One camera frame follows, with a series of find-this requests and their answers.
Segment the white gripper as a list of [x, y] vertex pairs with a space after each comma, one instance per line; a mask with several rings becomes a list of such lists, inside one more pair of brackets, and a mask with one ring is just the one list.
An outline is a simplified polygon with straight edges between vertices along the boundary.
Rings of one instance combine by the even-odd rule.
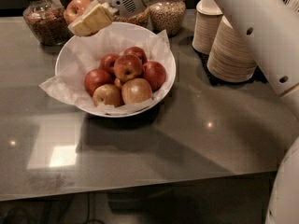
[[119, 11], [122, 17], [143, 12], [142, 0], [72, 0], [66, 7], [68, 29], [76, 36], [94, 35], [108, 27]]

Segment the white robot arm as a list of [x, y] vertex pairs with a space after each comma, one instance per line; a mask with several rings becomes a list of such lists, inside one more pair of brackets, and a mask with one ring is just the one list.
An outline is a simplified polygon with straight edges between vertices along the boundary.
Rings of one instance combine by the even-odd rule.
[[[157, 2], [183, 0], [91, 0], [109, 3], [125, 16]], [[299, 116], [299, 0], [214, 0], [249, 48], [269, 84]]]

